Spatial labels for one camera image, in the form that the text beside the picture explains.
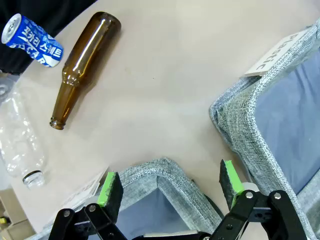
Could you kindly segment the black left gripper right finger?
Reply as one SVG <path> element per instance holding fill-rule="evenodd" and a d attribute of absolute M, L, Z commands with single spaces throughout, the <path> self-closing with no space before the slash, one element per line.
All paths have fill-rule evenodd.
<path fill-rule="evenodd" d="M 307 235 L 286 191 L 264 195 L 245 189 L 232 161 L 221 160 L 219 183 L 229 207 L 211 240 L 239 240 L 249 223 L 260 223 L 269 240 L 306 240 Z"/>

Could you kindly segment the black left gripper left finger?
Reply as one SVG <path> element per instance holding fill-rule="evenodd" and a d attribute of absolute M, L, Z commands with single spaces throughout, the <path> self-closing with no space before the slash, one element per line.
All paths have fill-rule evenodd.
<path fill-rule="evenodd" d="M 116 226 L 123 193 L 119 174 L 109 172 L 96 203 L 89 203 L 79 211 L 64 208 L 57 213 L 49 239 L 87 240 L 97 235 L 101 240 L 125 240 Z"/>

